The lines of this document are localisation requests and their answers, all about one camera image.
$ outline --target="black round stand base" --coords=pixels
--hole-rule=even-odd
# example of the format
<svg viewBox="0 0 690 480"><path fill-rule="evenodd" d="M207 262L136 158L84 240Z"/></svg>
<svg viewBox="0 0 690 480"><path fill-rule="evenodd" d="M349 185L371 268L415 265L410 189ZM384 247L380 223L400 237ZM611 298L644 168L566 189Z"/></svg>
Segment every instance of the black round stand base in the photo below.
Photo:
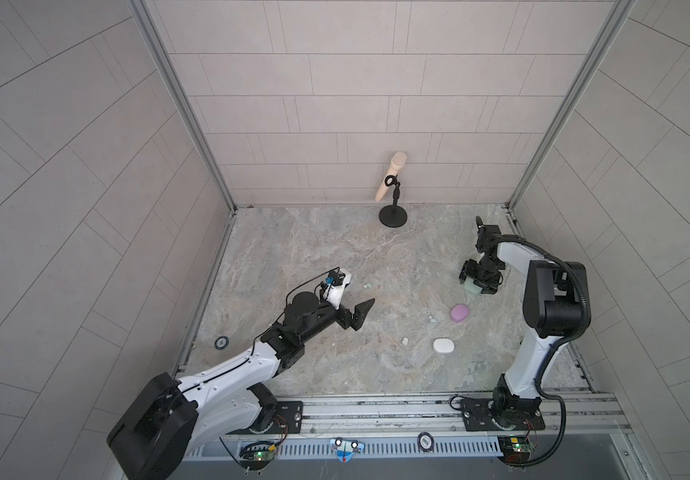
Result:
<svg viewBox="0 0 690 480"><path fill-rule="evenodd" d="M398 228L407 223L407 211L400 206L384 206L379 211L379 221L385 226Z"/></svg>

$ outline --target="tiled wall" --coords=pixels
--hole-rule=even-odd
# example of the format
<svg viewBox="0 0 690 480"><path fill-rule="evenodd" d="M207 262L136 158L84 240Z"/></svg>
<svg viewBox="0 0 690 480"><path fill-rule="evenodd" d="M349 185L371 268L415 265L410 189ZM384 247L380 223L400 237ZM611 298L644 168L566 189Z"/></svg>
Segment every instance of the tiled wall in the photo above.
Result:
<svg viewBox="0 0 690 480"><path fill-rule="evenodd" d="M504 202L611 4L148 0L243 205Z"/></svg>
<svg viewBox="0 0 690 480"><path fill-rule="evenodd" d="M515 214L586 265L590 375L690 478L690 0L639 0Z"/></svg>
<svg viewBox="0 0 690 480"><path fill-rule="evenodd" d="M226 217L123 0L0 0L0 479L100 478Z"/></svg>

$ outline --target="beige microphone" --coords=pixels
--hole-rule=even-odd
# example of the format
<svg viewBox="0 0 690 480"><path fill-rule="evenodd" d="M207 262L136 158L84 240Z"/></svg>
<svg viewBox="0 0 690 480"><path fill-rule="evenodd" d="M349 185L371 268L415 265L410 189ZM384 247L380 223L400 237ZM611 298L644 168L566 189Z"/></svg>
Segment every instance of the beige microphone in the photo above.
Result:
<svg viewBox="0 0 690 480"><path fill-rule="evenodd" d="M377 195L374 196L374 201L379 202L388 193L388 187L385 185L385 179L388 175L398 175L398 170L401 170L404 165L407 164L407 154L403 151L396 152L393 158L390 159L390 168L383 176L381 182L379 182L379 188L377 189Z"/></svg>

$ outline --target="gray stone surface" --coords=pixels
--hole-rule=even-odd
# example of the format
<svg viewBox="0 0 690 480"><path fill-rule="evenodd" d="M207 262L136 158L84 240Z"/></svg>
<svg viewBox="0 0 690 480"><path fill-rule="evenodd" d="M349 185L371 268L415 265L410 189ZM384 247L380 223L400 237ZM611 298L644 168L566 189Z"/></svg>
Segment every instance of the gray stone surface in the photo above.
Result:
<svg viewBox="0 0 690 480"><path fill-rule="evenodd" d="M335 266L353 281L343 304L376 298L358 332L333 325L305 345L293 368L271 379L276 395L410 393L493 389L519 349L525 278L508 269L496 295L472 296L457 280L475 255L475 216L510 233L499 205L410 205L399 229L383 226L376 206L239 210L186 374L223 362L251 345L281 313L287 292ZM365 290L363 285L371 283ZM313 282L307 286L311 290ZM457 303L470 314L449 318ZM438 319L431 322L428 316ZM222 351L220 335L230 337ZM401 340L407 337L408 345ZM433 350L436 338L455 351ZM584 386L568 352L546 386Z"/></svg>

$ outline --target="purple oval object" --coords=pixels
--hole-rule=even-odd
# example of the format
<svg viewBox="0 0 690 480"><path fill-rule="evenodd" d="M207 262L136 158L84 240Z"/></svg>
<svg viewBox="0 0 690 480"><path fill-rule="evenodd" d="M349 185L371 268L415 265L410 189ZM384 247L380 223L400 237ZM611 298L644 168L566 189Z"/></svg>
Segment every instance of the purple oval object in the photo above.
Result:
<svg viewBox="0 0 690 480"><path fill-rule="evenodd" d="M465 317L468 316L468 313L470 312L470 309L468 308L467 305L460 303L459 305L456 305L451 312L452 320L460 323L463 320L465 320Z"/></svg>

